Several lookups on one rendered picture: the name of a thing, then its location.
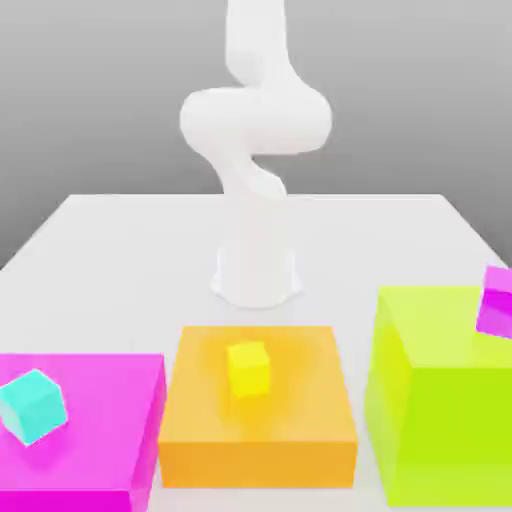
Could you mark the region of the small yellow cube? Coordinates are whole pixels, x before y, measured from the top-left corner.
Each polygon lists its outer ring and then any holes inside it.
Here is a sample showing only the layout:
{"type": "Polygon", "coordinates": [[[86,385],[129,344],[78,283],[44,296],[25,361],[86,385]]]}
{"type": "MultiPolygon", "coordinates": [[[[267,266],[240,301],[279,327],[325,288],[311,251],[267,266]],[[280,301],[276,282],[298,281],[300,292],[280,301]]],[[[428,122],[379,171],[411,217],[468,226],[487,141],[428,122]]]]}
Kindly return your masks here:
{"type": "Polygon", "coordinates": [[[227,347],[228,379],[237,398],[267,394],[270,389],[270,359],[261,341],[227,347]]]}

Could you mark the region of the small magenta cube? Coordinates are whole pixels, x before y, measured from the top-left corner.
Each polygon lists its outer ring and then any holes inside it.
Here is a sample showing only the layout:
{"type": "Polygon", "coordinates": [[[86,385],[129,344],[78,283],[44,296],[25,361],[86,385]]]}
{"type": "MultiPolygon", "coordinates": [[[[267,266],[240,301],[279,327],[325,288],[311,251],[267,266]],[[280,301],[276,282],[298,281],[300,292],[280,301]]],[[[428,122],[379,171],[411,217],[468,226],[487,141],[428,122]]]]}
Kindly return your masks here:
{"type": "Polygon", "coordinates": [[[512,339],[512,268],[486,268],[476,330],[512,339]]]}

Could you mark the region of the small cyan cube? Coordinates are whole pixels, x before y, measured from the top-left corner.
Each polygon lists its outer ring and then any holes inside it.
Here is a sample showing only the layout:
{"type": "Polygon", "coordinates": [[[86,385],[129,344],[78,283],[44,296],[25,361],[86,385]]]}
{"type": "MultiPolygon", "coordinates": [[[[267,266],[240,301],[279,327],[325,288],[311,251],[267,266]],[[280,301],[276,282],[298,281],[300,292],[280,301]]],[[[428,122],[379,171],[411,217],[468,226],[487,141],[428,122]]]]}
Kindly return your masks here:
{"type": "Polygon", "coordinates": [[[28,447],[68,422],[61,387],[33,368],[0,387],[0,420],[28,447]]]}

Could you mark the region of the large orange box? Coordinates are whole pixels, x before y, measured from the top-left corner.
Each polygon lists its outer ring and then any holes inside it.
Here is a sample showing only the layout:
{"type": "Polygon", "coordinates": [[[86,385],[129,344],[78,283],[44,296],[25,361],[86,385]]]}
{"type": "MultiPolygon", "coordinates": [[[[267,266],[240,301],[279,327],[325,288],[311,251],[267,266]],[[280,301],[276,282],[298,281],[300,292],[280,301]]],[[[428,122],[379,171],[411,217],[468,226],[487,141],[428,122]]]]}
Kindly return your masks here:
{"type": "Polygon", "coordinates": [[[158,439],[166,488],[349,488],[358,441],[327,326],[186,326],[158,439]],[[268,393],[236,398],[227,349],[263,343],[268,393]]]}

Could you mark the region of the large magenta box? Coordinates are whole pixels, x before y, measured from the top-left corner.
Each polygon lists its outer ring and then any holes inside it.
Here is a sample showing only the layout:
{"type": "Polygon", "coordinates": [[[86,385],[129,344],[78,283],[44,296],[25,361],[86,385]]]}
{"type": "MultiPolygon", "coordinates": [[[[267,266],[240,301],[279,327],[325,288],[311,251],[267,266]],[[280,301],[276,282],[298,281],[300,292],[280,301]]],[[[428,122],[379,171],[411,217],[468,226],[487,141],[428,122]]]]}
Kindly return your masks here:
{"type": "Polygon", "coordinates": [[[0,386],[37,368],[69,420],[31,446],[0,424],[0,512],[147,512],[166,400],[160,354],[0,354],[0,386]]]}

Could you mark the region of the large lime green box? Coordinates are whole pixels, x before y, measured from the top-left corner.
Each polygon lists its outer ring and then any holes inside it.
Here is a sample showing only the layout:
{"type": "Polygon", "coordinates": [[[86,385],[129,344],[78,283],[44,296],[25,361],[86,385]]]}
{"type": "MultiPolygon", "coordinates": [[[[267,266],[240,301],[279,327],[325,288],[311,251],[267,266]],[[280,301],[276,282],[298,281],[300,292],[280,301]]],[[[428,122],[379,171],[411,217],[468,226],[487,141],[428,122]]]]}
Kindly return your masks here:
{"type": "Polygon", "coordinates": [[[512,339],[474,286],[378,291],[364,411],[392,506],[512,510],[512,339]]]}

